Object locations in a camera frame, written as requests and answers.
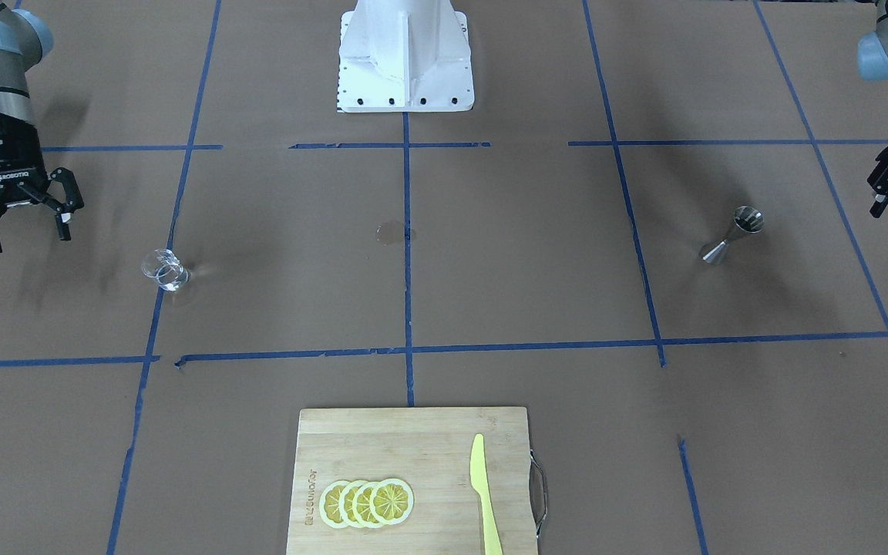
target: yellow knife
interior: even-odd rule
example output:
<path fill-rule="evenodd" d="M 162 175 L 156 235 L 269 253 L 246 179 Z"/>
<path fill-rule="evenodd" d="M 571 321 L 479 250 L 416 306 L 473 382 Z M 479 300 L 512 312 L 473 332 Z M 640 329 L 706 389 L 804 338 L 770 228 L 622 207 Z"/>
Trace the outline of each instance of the yellow knife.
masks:
<path fill-rule="evenodd" d="M 493 498 L 489 495 L 489 474 L 486 471 L 486 438 L 482 433 L 475 435 L 472 443 L 472 488 L 482 498 L 482 528 L 486 541 L 486 555 L 503 555 L 500 532 L 496 528 L 496 514 L 493 514 Z"/>

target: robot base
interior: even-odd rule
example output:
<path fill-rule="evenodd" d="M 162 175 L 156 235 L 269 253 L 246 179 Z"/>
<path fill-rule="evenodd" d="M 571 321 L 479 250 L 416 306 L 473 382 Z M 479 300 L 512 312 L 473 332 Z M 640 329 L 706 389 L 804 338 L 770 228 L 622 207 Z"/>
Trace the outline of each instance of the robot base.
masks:
<path fill-rule="evenodd" d="M 359 0 L 341 17 L 339 112 L 465 112 L 468 18 L 449 0 Z"/>

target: metal jigger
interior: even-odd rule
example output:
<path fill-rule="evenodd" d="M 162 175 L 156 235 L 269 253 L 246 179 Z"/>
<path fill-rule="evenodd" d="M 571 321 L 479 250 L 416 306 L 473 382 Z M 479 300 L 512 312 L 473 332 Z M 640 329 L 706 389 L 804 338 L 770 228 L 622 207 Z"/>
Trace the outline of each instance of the metal jigger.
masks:
<path fill-rule="evenodd" d="M 738 207 L 732 225 L 725 232 L 725 238 L 701 247 L 698 256 L 708 264 L 721 264 L 725 262 L 725 255 L 728 254 L 728 246 L 732 241 L 760 231 L 762 231 L 762 212 L 754 207 Z"/>

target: blue tape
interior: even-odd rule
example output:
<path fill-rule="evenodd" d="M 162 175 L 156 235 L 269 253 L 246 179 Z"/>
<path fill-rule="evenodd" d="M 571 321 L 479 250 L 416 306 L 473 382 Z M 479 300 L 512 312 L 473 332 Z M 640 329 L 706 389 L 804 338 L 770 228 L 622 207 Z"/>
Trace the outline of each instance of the blue tape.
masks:
<path fill-rule="evenodd" d="M 688 462 L 688 447 L 684 438 L 678 438 L 678 449 L 681 451 L 681 466 L 684 467 L 684 481 L 688 486 L 688 498 L 691 499 L 691 512 L 694 514 L 694 528 L 698 531 L 698 545 L 701 555 L 708 555 L 708 541 L 705 539 L 705 525 L 701 522 L 701 508 L 698 506 L 698 493 L 694 488 L 694 477 L 691 476 L 691 464 Z"/>
<path fill-rule="evenodd" d="M 221 144 L 120 144 L 113 146 L 45 146 L 43 152 L 150 152 L 182 150 L 222 150 Z"/>
<path fill-rule="evenodd" d="M 135 456 L 136 440 L 139 436 L 139 422 L 142 419 L 143 393 L 149 381 L 149 362 L 144 362 L 142 372 L 139 375 L 139 389 L 136 391 L 136 403 L 133 416 L 133 440 L 126 450 L 126 459 L 123 460 L 123 474 L 119 478 L 119 495 L 116 496 L 116 513 L 112 518 L 112 530 L 109 531 L 109 548 L 106 555 L 114 555 L 116 542 L 119 541 L 119 528 L 123 522 L 123 509 L 126 508 L 126 491 L 130 484 L 130 472 L 133 471 L 133 457 Z"/>
<path fill-rule="evenodd" d="M 88 358 L 26 358 L 0 361 L 0 368 L 32 368 L 32 366 L 134 365 L 159 361 L 159 356 L 88 356 Z"/>
<path fill-rule="evenodd" d="M 410 241 L 409 203 L 409 113 L 402 113 L 402 211 L 404 211 L 404 275 L 405 275 L 405 334 L 406 334 L 406 406 L 416 405 L 415 376 L 413 376 L 413 295 L 412 295 L 412 242 Z"/>
<path fill-rule="evenodd" d="M 876 306 L 879 309 L 879 315 L 882 317 L 882 321 L 885 324 L 888 333 L 888 314 L 886 313 L 886 307 L 883 305 L 878 288 L 876 288 L 873 274 L 870 273 L 870 267 L 868 267 L 868 264 L 866 263 L 866 257 L 863 256 L 863 250 L 861 250 L 859 246 L 859 240 L 856 239 L 856 233 L 854 233 L 852 229 L 852 224 L 849 223 L 848 214 L 846 214 L 845 207 L 842 205 L 841 197 L 838 196 L 838 190 L 835 188 L 835 182 L 831 178 L 831 172 L 828 171 L 828 165 L 824 161 L 824 155 L 821 154 L 821 148 L 818 147 L 817 141 L 814 140 L 814 131 L 811 130 L 810 122 L 807 120 L 807 113 L 804 112 L 803 105 L 800 104 L 800 97 L 797 95 L 793 81 L 790 80 L 790 75 L 786 71 L 786 64 L 783 63 L 783 58 L 779 53 L 778 47 L 776 47 L 776 41 L 772 37 L 772 31 L 769 29 L 769 24 L 765 20 L 765 16 L 762 14 L 762 7 L 758 0 L 752 0 L 752 2 L 753 7 L 755 8 L 755 14 L 758 15 L 758 20 L 760 20 L 762 24 L 765 36 L 767 36 L 767 39 L 769 40 L 769 46 L 772 47 L 772 53 L 774 53 L 774 56 L 776 57 L 776 63 L 779 64 L 779 70 L 783 74 L 783 80 L 786 81 L 786 87 L 789 88 L 790 96 L 792 96 L 793 102 L 797 106 L 797 113 L 800 115 L 800 120 L 804 124 L 804 129 L 807 130 L 807 136 L 811 139 L 814 154 L 817 155 L 818 163 L 821 165 L 821 172 L 824 173 L 824 179 L 828 183 L 828 188 L 831 190 L 832 198 L 835 200 L 835 207 L 838 208 L 838 214 L 842 218 L 842 224 L 845 225 L 845 232 L 848 233 L 849 241 L 852 242 L 852 249 L 856 252 L 857 259 L 859 259 L 859 265 L 863 268 L 863 274 L 866 275 L 869 290 L 873 293 L 873 299 L 875 299 Z"/>
<path fill-rule="evenodd" d="M 768 336 L 727 336 L 705 338 L 664 338 L 664 345 L 720 345 L 729 343 L 779 343 L 780 341 L 832 341 L 843 338 L 888 338 L 888 331 L 852 331 L 836 334 L 794 334 Z"/>
<path fill-rule="evenodd" d="M 187 148 L 183 155 L 183 168 L 180 170 L 180 183 L 177 185 L 177 198 L 173 204 L 173 217 L 170 218 L 170 232 L 166 237 L 166 248 L 173 246 L 173 229 L 177 225 L 177 217 L 180 215 L 180 201 L 183 199 L 183 190 L 187 186 L 187 174 L 190 172 L 190 158 L 194 152 L 194 140 L 197 137 L 197 124 L 200 122 L 201 103 L 204 100 L 204 87 L 207 84 L 207 75 L 211 67 L 211 56 L 214 52 L 214 42 L 218 32 L 218 20 L 221 15 L 221 0 L 215 0 L 214 15 L 211 18 L 211 32 L 207 39 L 207 50 L 204 53 L 204 66 L 201 69 L 200 85 L 197 87 L 197 99 L 194 101 L 193 116 L 190 119 L 190 134 L 187 137 Z M 150 324 L 149 337 L 146 345 L 146 355 L 153 354 L 156 344 L 157 330 L 160 326 L 160 314 L 163 306 L 163 289 L 158 289 L 156 302 L 153 306 L 153 320 Z M 123 520 L 123 509 L 126 506 L 126 491 L 130 482 L 131 470 L 133 470 L 133 456 L 135 454 L 136 440 L 139 435 L 139 424 L 142 419 L 143 393 L 149 381 L 150 362 L 144 362 L 139 375 L 139 389 L 136 393 L 135 415 L 133 418 L 133 441 L 126 451 L 126 460 L 123 463 L 123 474 L 119 481 L 119 496 L 116 498 L 116 510 L 112 517 L 112 529 L 109 532 L 109 546 L 106 555 L 114 555 L 116 544 L 119 541 L 119 528 Z"/>
<path fill-rule="evenodd" d="M 289 150 L 335 148 L 489 148 L 490 142 L 298 142 Z"/>
<path fill-rule="evenodd" d="M 188 362 L 208 361 L 257 361 L 269 358 L 334 358 L 334 356 L 370 356 L 370 355 L 401 355 L 405 347 L 380 348 L 331 348 L 317 351 L 259 351 L 259 352 L 208 352 L 208 354 L 184 355 L 173 363 L 182 368 Z"/>
<path fill-rule="evenodd" d="M 218 18 L 221 15 L 221 0 L 214 3 L 214 15 L 211 19 L 211 34 L 207 38 L 207 50 L 204 52 L 204 66 L 201 67 L 200 84 L 197 85 L 197 98 L 194 100 L 193 115 L 190 117 L 190 134 L 187 136 L 187 150 L 183 155 L 183 168 L 180 169 L 180 182 L 177 184 L 177 197 L 173 201 L 173 216 L 170 217 L 170 235 L 166 237 L 166 248 L 173 250 L 173 239 L 177 232 L 177 218 L 180 217 L 180 204 L 183 203 L 183 192 L 187 188 L 187 176 L 190 175 L 190 159 L 193 157 L 194 140 L 197 138 L 197 124 L 200 122 L 201 105 L 204 104 L 204 87 L 207 85 L 208 73 L 211 71 L 211 56 L 214 54 L 214 43 L 218 35 Z"/>
<path fill-rule="evenodd" d="M 620 348 L 620 347 L 655 347 L 656 340 L 620 340 L 620 341 L 553 341 L 553 343 L 496 343 L 490 345 L 427 345 L 414 347 L 416 354 L 429 352 L 494 352 L 494 351 L 556 351 L 564 348 Z"/>
<path fill-rule="evenodd" d="M 888 140 L 571 140 L 567 146 L 698 146 L 698 145 L 789 145 L 789 144 L 888 144 Z"/>
<path fill-rule="evenodd" d="M 642 287 L 646 296 L 646 308 L 649 310 L 649 322 L 653 327 L 653 338 L 656 340 L 656 351 L 660 358 L 660 366 L 663 368 L 667 365 L 667 356 L 663 351 L 663 343 L 660 340 L 660 325 L 656 319 L 656 309 L 653 307 L 653 292 L 649 287 L 649 274 L 646 271 L 646 262 L 642 256 L 642 246 L 639 244 L 639 229 L 635 222 L 635 212 L 632 210 L 632 199 L 628 192 L 628 182 L 626 180 L 626 169 L 623 166 L 623 153 L 619 148 L 619 136 L 616 134 L 616 123 L 612 117 L 612 106 L 609 104 L 609 90 L 605 84 L 605 76 L 602 74 L 602 58 L 598 54 L 598 45 L 595 42 L 595 29 L 591 25 L 591 11 L 588 9 L 588 0 L 581 0 L 584 6 L 584 18 L 588 25 L 588 39 L 591 42 L 591 53 L 595 58 L 595 70 L 598 73 L 598 84 L 602 88 L 602 102 L 605 104 L 605 117 L 609 123 L 609 134 L 612 136 L 612 148 L 616 155 L 616 166 L 619 168 L 619 181 L 621 189 L 623 189 L 623 198 L 626 200 L 626 212 L 630 218 L 632 227 L 632 243 L 635 246 L 635 256 L 639 262 L 639 271 L 642 274 Z"/>

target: clear glass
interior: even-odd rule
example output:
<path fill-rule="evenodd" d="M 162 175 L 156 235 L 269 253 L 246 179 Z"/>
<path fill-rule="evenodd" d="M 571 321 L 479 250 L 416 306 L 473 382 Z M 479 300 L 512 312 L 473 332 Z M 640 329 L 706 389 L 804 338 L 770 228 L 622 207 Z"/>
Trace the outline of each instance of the clear glass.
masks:
<path fill-rule="evenodd" d="M 142 259 L 142 273 L 166 291 L 176 291 L 190 280 L 190 272 L 183 267 L 173 251 L 157 249 Z"/>

